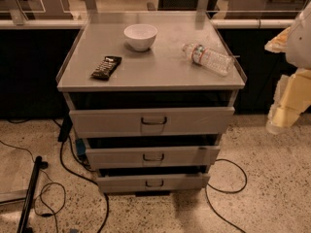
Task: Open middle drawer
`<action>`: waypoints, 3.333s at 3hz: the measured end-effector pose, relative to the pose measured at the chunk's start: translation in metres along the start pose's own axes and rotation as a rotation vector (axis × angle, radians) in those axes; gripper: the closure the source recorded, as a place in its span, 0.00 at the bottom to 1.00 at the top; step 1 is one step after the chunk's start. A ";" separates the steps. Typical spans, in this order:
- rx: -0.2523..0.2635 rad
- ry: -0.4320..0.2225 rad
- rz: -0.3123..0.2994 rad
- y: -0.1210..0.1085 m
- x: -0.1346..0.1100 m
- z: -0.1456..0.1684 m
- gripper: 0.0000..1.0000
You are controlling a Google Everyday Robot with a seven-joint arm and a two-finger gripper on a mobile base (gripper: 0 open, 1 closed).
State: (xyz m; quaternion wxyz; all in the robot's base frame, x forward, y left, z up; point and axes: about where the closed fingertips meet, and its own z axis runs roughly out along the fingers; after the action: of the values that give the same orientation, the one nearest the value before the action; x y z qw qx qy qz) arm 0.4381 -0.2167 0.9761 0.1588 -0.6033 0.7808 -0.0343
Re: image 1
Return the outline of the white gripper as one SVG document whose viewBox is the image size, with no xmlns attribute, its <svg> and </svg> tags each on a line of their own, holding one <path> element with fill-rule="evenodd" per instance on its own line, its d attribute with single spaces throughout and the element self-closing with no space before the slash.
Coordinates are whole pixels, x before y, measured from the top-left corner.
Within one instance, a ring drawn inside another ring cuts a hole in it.
<svg viewBox="0 0 311 233">
<path fill-rule="evenodd" d="M 285 52 L 290 27 L 268 41 L 264 49 L 270 52 Z M 266 130 L 274 135 L 292 127 L 299 115 L 311 106 L 311 70 L 298 68 L 290 77 L 282 75 L 274 93 Z"/>
</svg>

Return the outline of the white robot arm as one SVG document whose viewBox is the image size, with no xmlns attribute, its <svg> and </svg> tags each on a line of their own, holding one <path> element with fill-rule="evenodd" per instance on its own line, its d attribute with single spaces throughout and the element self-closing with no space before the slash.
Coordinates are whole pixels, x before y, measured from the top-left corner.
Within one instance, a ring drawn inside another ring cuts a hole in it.
<svg viewBox="0 0 311 233">
<path fill-rule="evenodd" d="M 311 4 L 264 48 L 283 52 L 287 62 L 296 67 L 292 75 L 282 75 L 277 82 L 266 123 L 266 130 L 276 135 L 292 127 L 311 106 Z"/>
</svg>

